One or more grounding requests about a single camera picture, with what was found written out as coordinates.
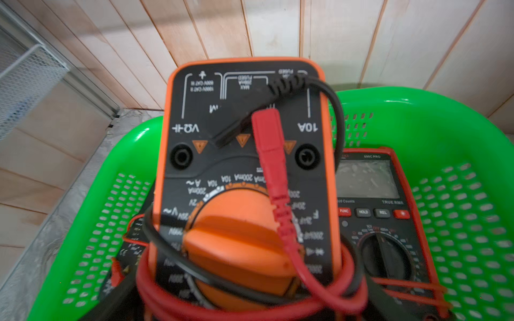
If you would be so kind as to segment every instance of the multimeter display screen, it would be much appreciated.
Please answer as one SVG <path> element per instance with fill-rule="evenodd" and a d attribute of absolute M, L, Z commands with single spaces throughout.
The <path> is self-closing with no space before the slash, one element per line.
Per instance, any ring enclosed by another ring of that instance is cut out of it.
<path fill-rule="evenodd" d="M 400 198 L 389 160 L 342 160 L 336 174 L 338 197 Z"/>

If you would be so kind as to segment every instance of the floor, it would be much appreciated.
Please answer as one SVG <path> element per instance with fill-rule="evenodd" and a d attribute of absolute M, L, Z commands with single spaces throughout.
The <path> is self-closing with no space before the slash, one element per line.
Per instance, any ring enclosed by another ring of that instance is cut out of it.
<path fill-rule="evenodd" d="M 4 321 L 25 320 L 45 280 L 57 252 L 69 230 L 98 170 L 111 149 L 134 127 L 151 118 L 162 116 L 162 111 L 127 109 L 113 122 L 113 127 L 95 154 L 64 196 L 55 212 L 48 215 L 35 240 L 26 247 L 21 258 L 0 288 L 0 311 Z"/>

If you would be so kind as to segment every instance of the black rotary knob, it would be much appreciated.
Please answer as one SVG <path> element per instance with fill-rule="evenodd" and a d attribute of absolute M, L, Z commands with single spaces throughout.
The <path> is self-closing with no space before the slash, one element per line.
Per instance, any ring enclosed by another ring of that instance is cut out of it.
<path fill-rule="evenodd" d="M 364 268 L 369 275 L 399 280 L 412 278 L 409 255 L 395 238 L 374 233 L 362 241 L 360 248 Z"/>

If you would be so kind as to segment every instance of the rel button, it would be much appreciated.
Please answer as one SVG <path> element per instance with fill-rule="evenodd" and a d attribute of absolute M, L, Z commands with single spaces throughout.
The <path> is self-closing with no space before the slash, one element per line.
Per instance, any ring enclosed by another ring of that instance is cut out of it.
<path fill-rule="evenodd" d="M 371 217 L 370 209 L 355 209 L 357 217 Z"/>
<path fill-rule="evenodd" d="M 390 218 L 391 212 L 386 209 L 375 209 L 375 217 L 376 218 Z"/>
<path fill-rule="evenodd" d="M 339 216 L 340 217 L 350 217 L 352 215 L 352 210 L 348 207 L 340 207 L 339 208 Z"/>

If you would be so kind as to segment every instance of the orange multimeter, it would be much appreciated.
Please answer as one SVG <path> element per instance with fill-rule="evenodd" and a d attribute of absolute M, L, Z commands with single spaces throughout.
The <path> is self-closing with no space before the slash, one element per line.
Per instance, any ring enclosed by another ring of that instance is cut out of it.
<path fill-rule="evenodd" d="M 224 120 L 225 106 L 295 73 L 324 79 L 319 66 L 301 58 L 209 60 L 178 68 L 168 82 L 153 207 L 160 234 L 192 262 L 286 297 L 308 292 L 276 234 L 251 128 L 223 147 L 215 145 L 212 128 Z M 268 108 L 281 115 L 290 205 L 305 263 L 328 285 L 341 270 L 341 244 L 326 98 L 308 89 Z M 184 274 L 152 245 L 150 267 L 163 288 L 192 303 L 231 311 L 265 308 Z"/>

